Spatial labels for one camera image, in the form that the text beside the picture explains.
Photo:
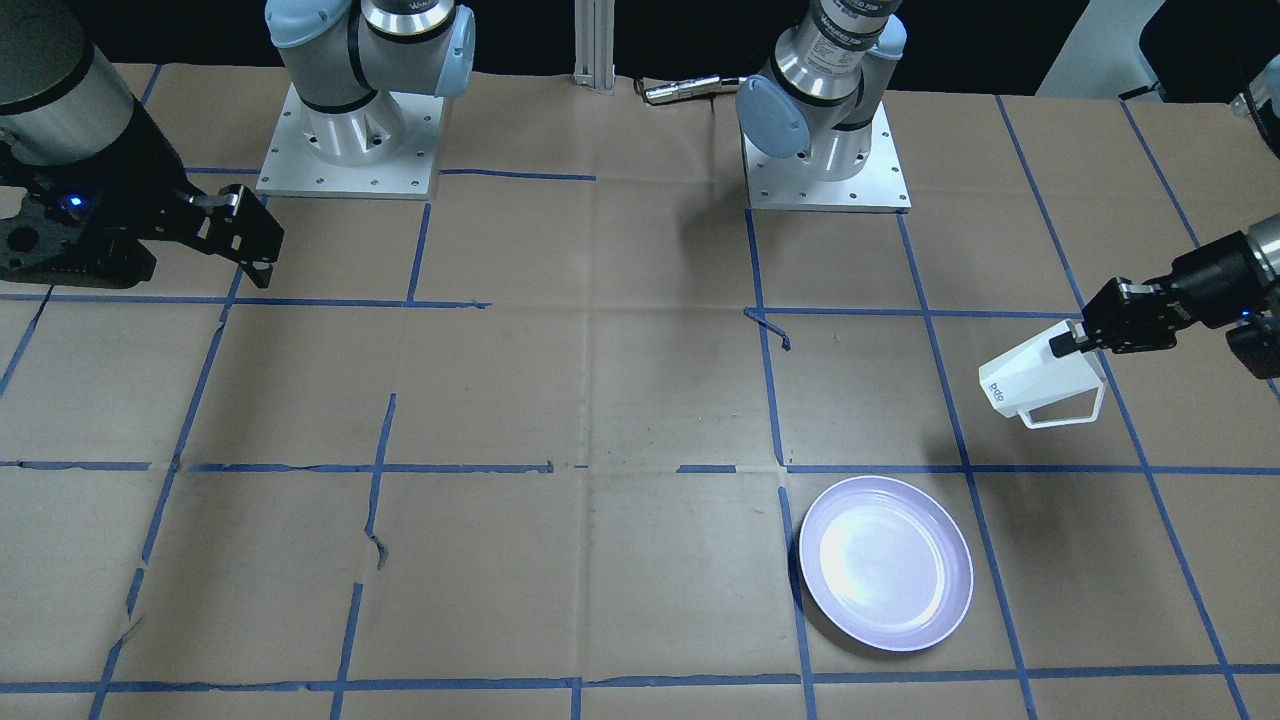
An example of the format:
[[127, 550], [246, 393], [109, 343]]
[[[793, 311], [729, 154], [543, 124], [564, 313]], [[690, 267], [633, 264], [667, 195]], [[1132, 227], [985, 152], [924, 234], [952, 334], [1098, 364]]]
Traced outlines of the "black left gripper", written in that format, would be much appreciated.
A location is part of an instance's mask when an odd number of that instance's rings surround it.
[[1056, 334], [1050, 351], [1172, 348], [1178, 331], [1196, 323], [1231, 329], [1243, 313], [1257, 311], [1276, 316], [1276, 234], [1234, 232], [1176, 258], [1166, 275], [1142, 283], [1114, 277], [1084, 306], [1080, 336]]

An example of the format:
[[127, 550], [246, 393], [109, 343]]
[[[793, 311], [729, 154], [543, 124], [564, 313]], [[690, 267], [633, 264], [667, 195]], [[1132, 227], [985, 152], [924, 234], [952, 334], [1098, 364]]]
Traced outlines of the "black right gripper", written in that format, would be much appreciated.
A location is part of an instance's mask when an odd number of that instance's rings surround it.
[[280, 224], [252, 192], [198, 195], [147, 111], [136, 110], [119, 138], [81, 161], [40, 167], [22, 161], [18, 147], [18, 133], [5, 129], [3, 184], [26, 195], [1, 222], [4, 281], [127, 290], [154, 275], [146, 242], [165, 241], [234, 261], [255, 287], [270, 286]]

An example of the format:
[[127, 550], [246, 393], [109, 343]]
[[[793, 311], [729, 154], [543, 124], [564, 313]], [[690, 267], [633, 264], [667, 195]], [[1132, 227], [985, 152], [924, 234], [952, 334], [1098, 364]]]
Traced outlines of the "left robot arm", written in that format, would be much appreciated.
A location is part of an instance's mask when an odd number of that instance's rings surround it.
[[[764, 209], [899, 211], [909, 205], [882, 97], [906, 32], [895, 1], [814, 1], [758, 74], [737, 82], [751, 201]], [[1225, 328], [1256, 377], [1277, 375], [1277, 219], [1198, 247], [1170, 273], [1108, 281], [1082, 319], [1032, 347], [1044, 357], [1097, 348], [1166, 350], [1194, 324]]]

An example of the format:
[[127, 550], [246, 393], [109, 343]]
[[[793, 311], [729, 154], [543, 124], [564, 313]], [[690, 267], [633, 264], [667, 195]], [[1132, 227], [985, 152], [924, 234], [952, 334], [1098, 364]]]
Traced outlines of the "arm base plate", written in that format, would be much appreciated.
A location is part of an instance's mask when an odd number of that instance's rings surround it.
[[869, 126], [820, 136], [805, 156], [772, 158], [742, 137], [756, 210], [906, 213], [913, 206], [884, 104]]
[[378, 94], [324, 114], [289, 87], [256, 190], [273, 197], [430, 200], [448, 101]]

